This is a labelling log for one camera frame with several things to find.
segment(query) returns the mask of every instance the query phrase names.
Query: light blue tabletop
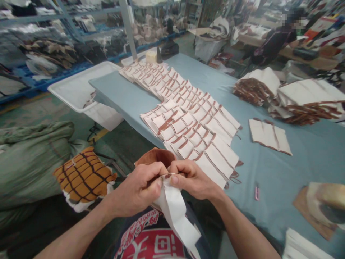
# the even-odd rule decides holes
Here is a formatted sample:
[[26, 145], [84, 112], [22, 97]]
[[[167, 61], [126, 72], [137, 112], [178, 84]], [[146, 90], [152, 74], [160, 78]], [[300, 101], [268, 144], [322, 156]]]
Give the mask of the light blue tabletop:
[[[167, 63], [193, 86], [209, 92], [243, 126], [238, 133], [241, 140], [235, 137], [231, 143], [244, 162], [236, 168], [242, 184], [231, 184], [226, 190], [238, 208], [282, 243], [290, 227], [331, 256], [345, 258], [345, 231], [337, 229], [327, 241], [293, 206], [298, 192], [309, 182], [345, 184], [345, 128], [326, 120], [303, 127], [274, 120], [265, 109], [241, 101], [231, 93], [235, 78], [183, 54], [170, 58]], [[97, 89], [98, 102], [116, 109], [142, 136], [163, 148], [139, 116], [160, 103], [156, 97], [118, 72], [90, 83]], [[272, 120], [285, 129], [293, 156], [253, 143], [248, 123], [253, 117]], [[259, 183], [260, 201], [254, 200], [255, 182]]]

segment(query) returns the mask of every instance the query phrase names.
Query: brown leather piece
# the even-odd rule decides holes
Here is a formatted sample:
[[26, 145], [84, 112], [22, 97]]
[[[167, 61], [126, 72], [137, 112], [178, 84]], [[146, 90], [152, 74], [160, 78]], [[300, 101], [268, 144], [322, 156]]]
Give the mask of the brown leather piece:
[[243, 165], [244, 165], [244, 163], [241, 160], [238, 160], [236, 167], [243, 166]]
[[172, 161], [175, 161], [175, 155], [166, 149], [158, 149], [153, 148], [150, 151], [143, 154], [138, 161], [135, 162], [135, 166], [137, 167], [140, 164], [149, 165], [154, 162], [162, 162], [166, 168], [168, 168]]
[[269, 121], [269, 120], [265, 120], [265, 122], [267, 123], [267, 124], [271, 124], [272, 126], [274, 126], [274, 123], [272, 122], [272, 121]]

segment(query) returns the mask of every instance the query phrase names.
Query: orange checkered fabric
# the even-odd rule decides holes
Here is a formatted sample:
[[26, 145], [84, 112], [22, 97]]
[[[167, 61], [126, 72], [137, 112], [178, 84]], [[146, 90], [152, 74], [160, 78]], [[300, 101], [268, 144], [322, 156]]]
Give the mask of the orange checkered fabric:
[[98, 196], [107, 195], [107, 184], [117, 178], [117, 174], [111, 174], [111, 170], [96, 156], [93, 147], [84, 149], [57, 168], [53, 175], [61, 189], [69, 193], [70, 200], [76, 203], [88, 203]]

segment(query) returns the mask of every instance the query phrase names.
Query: cardboard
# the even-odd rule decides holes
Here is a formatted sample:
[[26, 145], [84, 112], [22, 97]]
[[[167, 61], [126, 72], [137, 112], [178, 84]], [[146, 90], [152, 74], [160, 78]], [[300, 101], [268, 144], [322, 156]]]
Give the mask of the cardboard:
[[308, 192], [308, 187], [304, 187], [296, 197], [296, 199], [293, 202], [293, 205], [295, 206], [296, 209], [302, 214], [302, 216], [310, 223], [310, 225], [315, 228], [317, 232], [326, 240], [330, 240], [331, 237], [333, 236], [335, 230], [337, 229], [337, 225], [334, 224], [333, 227], [329, 228], [320, 222], [318, 222], [308, 211], [308, 206], [307, 206], [307, 192]]

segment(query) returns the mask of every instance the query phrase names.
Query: person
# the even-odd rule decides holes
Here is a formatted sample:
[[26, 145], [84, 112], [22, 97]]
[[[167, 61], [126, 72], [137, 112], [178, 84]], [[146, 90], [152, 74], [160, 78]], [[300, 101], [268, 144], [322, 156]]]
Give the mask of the person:
[[303, 17], [305, 17], [303, 8], [290, 10], [283, 26], [265, 33], [262, 36], [262, 38], [265, 39], [263, 45], [259, 48], [250, 48], [244, 54], [240, 63], [243, 63], [244, 60], [250, 57], [254, 65], [266, 66], [270, 64], [278, 56], [279, 51], [288, 44], [291, 48], [297, 47], [299, 41], [297, 41], [296, 29]]
[[[113, 192], [104, 197], [86, 217], [53, 241], [35, 258], [82, 258], [94, 237], [111, 220], [128, 217], [123, 232], [106, 258], [192, 258], [170, 229], [161, 213], [149, 207], [161, 192], [162, 178], [175, 173], [170, 184], [196, 199], [208, 199], [219, 212], [239, 259], [280, 258], [262, 233], [236, 208], [225, 192], [191, 160], [139, 165]], [[204, 233], [188, 207], [187, 218], [198, 227], [201, 238], [195, 245], [200, 258], [211, 258]]]

